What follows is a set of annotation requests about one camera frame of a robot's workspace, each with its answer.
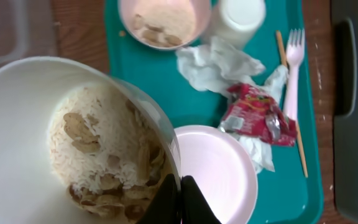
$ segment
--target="powder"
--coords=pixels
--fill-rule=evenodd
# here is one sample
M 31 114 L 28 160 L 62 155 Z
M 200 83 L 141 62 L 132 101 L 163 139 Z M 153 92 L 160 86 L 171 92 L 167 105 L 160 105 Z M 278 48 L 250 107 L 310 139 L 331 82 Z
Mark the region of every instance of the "powder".
M 189 0 L 140 0 L 134 15 L 139 14 L 145 23 L 164 27 L 164 33 L 189 41 L 196 29 L 196 15 Z

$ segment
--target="black handle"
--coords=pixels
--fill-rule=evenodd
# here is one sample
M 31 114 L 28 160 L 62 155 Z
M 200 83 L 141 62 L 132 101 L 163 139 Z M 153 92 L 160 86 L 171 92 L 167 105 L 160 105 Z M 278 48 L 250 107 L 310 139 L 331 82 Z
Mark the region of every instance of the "black handle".
M 335 115 L 350 116 L 356 105 L 357 52 L 352 21 L 335 26 L 337 97 Z

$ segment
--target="white plastic bowl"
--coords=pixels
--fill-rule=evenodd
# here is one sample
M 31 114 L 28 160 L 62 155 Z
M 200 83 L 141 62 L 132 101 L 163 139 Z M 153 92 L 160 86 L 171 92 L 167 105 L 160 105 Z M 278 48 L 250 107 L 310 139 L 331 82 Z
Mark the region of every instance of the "white plastic bowl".
M 111 83 L 128 96 L 159 126 L 165 152 L 175 157 L 167 153 L 170 163 L 180 165 L 172 125 L 136 87 L 64 58 L 18 60 L 0 68 L 0 224 L 112 223 L 70 202 L 49 159 L 48 127 L 56 107 L 68 91 L 89 82 Z M 180 168 L 172 168 L 180 187 Z

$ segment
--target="plastic wrapper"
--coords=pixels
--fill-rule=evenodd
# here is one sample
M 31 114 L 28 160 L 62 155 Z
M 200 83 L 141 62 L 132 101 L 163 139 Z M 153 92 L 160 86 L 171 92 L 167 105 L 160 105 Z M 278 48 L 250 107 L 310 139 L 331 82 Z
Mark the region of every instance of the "plastic wrapper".
M 249 84 L 236 84 L 227 91 L 233 103 L 219 125 L 221 131 L 259 138 L 271 145 L 295 145 L 295 121 L 284 117 L 268 93 Z

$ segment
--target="black object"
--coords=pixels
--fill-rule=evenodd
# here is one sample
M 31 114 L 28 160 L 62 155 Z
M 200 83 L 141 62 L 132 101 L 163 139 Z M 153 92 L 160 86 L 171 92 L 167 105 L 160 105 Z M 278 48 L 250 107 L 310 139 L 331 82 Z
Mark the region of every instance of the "black object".
M 358 0 L 332 0 L 331 9 L 337 69 L 335 203 L 358 223 Z
M 194 178 L 181 179 L 178 193 L 175 177 L 169 174 L 138 224 L 221 224 L 215 217 Z

